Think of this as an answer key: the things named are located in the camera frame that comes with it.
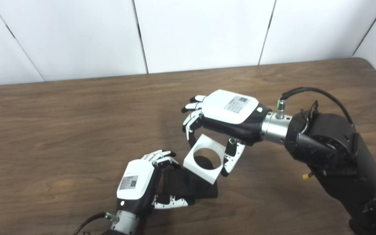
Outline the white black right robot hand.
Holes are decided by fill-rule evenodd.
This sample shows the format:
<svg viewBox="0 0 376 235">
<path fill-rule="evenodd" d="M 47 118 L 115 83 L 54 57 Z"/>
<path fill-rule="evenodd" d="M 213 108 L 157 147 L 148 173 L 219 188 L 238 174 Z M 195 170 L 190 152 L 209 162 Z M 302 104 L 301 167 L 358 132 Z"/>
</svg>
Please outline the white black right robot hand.
<svg viewBox="0 0 376 235">
<path fill-rule="evenodd" d="M 221 175 L 227 177 L 246 146 L 263 141 L 262 125 L 272 110 L 253 97 L 225 90 L 210 95 L 196 95 L 182 109 L 189 113 L 182 123 L 191 147 L 196 143 L 195 130 L 203 127 L 228 135 Z"/>
</svg>

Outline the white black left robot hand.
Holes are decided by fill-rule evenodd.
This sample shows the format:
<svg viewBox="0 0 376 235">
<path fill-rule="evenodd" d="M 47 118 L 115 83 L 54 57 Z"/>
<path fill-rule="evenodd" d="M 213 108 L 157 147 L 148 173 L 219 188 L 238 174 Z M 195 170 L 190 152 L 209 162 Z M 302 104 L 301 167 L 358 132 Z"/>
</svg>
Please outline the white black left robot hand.
<svg viewBox="0 0 376 235">
<path fill-rule="evenodd" d="M 163 169 L 181 166 L 174 158 L 176 153 L 168 150 L 156 150 L 145 154 L 127 164 L 117 189 L 117 210 L 145 217 L 154 209 L 164 210 L 187 207 L 195 204 L 192 197 L 182 197 L 157 192 Z"/>
</svg>

